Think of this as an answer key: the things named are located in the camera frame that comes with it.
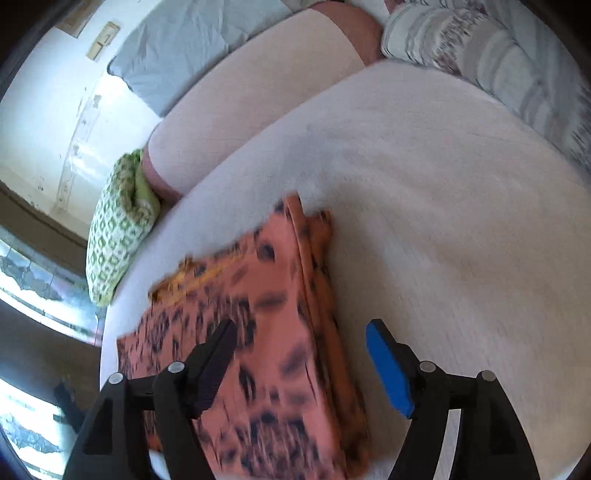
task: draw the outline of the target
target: green and white towel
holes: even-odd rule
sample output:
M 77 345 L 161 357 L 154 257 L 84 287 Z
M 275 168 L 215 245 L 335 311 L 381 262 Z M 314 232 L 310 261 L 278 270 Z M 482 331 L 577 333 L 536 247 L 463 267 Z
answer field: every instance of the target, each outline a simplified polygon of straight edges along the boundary
M 141 170 L 141 150 L 124 155 L 113 167 L 90 224 L 86 277 L 95 304 L 111 303 L 159 213 L 160 203 Z

